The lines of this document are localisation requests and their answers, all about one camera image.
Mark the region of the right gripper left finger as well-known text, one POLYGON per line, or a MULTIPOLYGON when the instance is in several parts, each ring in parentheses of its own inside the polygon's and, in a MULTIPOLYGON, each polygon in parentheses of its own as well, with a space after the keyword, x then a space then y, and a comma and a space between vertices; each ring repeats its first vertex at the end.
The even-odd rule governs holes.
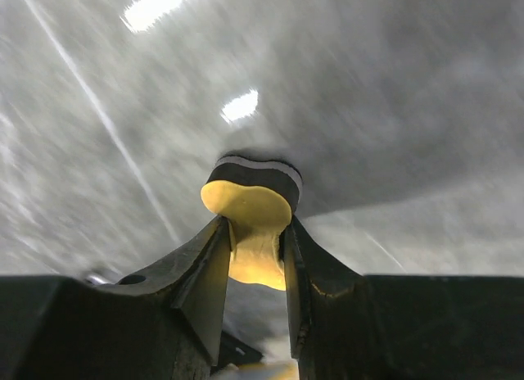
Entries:
POLYGON ((4 379, 207 379, 219 356, 228 222, 115 284, 1 280, 4 379))

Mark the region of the yellow bone-shaped eraser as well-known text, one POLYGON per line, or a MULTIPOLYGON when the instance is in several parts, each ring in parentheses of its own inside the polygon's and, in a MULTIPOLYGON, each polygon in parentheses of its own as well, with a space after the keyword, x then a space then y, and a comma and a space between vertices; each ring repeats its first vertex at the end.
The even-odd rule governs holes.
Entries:
POLYGON ((302 188, 300 172, 285 161, 241 155, 217 160, 201 188, 201 200, 228 221, 230 278, 286 289, 280 236, 291 223, 302 188))

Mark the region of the yellow framed whiteboard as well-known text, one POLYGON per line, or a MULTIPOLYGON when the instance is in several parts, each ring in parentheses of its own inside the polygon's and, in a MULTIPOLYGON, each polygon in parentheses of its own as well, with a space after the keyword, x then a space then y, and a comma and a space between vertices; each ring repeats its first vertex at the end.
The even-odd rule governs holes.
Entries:
POLYGON ((297 362, 285 337, 263 340, 260 349, 222 332, 219 360, 210 379, 298 379, 297 362))

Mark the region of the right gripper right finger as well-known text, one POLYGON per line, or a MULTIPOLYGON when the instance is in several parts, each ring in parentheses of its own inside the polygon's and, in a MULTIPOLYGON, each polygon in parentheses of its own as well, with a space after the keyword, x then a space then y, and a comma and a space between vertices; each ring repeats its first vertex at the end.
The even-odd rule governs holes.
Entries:
POLYGON ((521 278, 357 274, 297 219, 282 256, 301 378, 522 378, 521 278))

